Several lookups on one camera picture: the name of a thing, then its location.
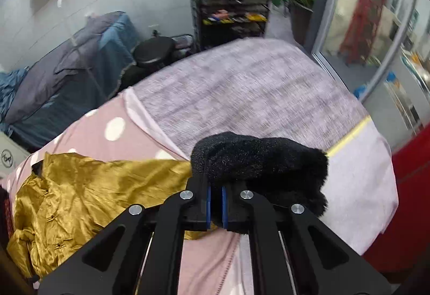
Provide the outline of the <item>blue crumpled cloth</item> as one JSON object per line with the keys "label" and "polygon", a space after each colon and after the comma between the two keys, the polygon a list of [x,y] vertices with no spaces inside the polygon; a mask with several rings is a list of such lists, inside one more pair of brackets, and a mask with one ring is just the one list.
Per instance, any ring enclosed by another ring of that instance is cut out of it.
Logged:
{"label": "blue crumpled cloth", "polygon": [[9,73],[0,73],[0,115],[4,120],[6,113],[11,106],[17,90],[28,73],[28,67],[17,69]]}

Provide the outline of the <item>mauve knitted blanket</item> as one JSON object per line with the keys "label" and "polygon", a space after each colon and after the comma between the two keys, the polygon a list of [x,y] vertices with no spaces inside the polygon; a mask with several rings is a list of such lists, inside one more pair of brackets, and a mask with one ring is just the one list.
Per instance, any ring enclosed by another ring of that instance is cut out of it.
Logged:
{"label": "mauve knitted blanket", "polygon": [[326,151],[322,219],[358,254],[396,212],[386,139],[363,105],[293,44],[239,39],[154,73],[123,98],[130,119],[183,158],[202,138],[225,131]]}

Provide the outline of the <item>potted green plant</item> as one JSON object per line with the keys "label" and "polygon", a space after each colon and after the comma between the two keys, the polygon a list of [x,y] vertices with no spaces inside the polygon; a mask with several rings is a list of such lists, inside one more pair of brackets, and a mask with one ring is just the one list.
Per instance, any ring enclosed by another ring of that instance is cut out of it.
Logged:
{"label": "potted green plant", "polygon": [[292,34],[299,45],[305,44],[315,0],[272,0],[274,6],[284,4],[290,12]]}

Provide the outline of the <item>black folded garment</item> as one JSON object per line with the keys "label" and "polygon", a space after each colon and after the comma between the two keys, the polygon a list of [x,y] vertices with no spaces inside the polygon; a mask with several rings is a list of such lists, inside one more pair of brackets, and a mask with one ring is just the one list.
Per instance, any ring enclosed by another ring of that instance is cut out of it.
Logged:
{"label": "black folded garment", "polygon": [[0,188],[0,238],[1,247],[6,248],[9,239],[14,233],[12,206],[9,199],[9,193]]}

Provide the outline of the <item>black round stool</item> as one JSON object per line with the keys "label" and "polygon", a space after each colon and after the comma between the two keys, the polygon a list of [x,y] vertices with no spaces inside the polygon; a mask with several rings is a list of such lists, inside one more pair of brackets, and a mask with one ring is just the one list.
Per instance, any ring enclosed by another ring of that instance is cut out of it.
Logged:
{"label": "black round stool", "polygon": [[171,37],[153,37],[136,46],[133,58],[139,67],[163,67],[173,61],[175,42]]}

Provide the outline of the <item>black storage shelf rack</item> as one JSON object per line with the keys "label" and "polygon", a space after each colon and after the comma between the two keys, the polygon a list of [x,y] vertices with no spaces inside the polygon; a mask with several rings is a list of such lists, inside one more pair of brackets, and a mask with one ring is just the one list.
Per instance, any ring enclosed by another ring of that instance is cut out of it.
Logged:
{"label": "black storage shelf rack", "polygon": [[270,0],[190,0],[199,52],[248,37],[264,37]]}

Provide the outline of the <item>white machine cabinet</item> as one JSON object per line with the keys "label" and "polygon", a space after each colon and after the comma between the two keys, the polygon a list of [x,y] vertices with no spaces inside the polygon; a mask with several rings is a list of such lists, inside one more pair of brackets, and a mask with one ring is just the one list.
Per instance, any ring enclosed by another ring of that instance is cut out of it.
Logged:
{"label": "white machine cabinet", "polygon": [[16,178],[19,179],[23,169],[22,163],[28,159],[30,153],[1,132],[0,154],[1,176],[6,177],[15,174]]}

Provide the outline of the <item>gold satin jacket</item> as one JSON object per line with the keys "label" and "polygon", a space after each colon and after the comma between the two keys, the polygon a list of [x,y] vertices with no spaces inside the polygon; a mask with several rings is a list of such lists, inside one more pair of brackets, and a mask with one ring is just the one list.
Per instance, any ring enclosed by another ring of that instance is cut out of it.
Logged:
{"label": "gold satin jacket", "polygon": [[320,149],[231,132],[201,139],[189,161],[46,154],[16,194],[15,231],[6,249],[25,278],[44,277],[128,206],[159,205],[190,178],[207,179],[213,189],[243,183],[273,204],[300,203],[322,216],[328,166]]}

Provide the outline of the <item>red box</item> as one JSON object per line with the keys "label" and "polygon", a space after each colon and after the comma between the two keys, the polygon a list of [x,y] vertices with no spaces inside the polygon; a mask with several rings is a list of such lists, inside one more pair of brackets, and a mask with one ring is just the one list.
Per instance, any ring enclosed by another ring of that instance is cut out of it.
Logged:
{"label": "red box", "polygon": [[376,270],[394,278],[412,269],[429,247],[429,146],[425,127],[394,154],[399,206],[364,254]]}

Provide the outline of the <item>grey blue covered bed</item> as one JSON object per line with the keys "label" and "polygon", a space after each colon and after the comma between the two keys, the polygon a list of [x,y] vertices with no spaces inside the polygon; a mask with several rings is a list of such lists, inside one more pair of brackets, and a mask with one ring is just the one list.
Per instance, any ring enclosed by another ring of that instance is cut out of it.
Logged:
{"label": "grey blue covered bed", "polygon": [[88,111],[114,97],[134,64],[138,34],[129,16],[110,12],[28,67],[1,132],[40,149]]}

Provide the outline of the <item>red ladder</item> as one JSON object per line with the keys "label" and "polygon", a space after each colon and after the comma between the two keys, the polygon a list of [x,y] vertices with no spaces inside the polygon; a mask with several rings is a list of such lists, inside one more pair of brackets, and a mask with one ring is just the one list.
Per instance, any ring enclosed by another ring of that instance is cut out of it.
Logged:
{"label": "red ladder", "polygon": [[345,64],[364,65],[370,56],[386,0],[358,0],[339,54]]}

